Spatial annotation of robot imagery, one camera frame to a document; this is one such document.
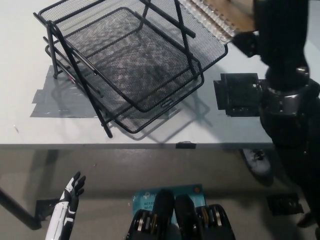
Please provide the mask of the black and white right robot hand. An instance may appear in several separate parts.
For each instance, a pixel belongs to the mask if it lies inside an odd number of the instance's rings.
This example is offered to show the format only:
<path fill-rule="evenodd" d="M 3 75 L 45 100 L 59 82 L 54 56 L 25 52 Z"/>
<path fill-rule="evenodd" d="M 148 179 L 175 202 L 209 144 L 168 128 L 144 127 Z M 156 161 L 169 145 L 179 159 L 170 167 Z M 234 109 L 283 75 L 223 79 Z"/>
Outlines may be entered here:
<path fill-rule="evenodd" d="M 276 91 L 295 91 L 309 81 L 304 53 L 308 15 L 307 0 L 255 0 L 253 18 L 258 34 L 239 32 L 232 38 L 247 57 L 260 56 L 268 66 L 265 79 Z"/>

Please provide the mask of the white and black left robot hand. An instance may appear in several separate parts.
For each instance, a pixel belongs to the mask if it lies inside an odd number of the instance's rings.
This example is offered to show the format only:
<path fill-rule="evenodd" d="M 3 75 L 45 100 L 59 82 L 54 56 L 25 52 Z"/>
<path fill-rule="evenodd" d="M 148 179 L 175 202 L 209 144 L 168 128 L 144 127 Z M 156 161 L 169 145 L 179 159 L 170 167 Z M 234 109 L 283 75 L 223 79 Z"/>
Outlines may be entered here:
<path fill-rule="evenodd" d="M 86 176 L 78 171 L 65 186 L 51 215 L 45 240 L 69 240 L 75 223 Z"/>

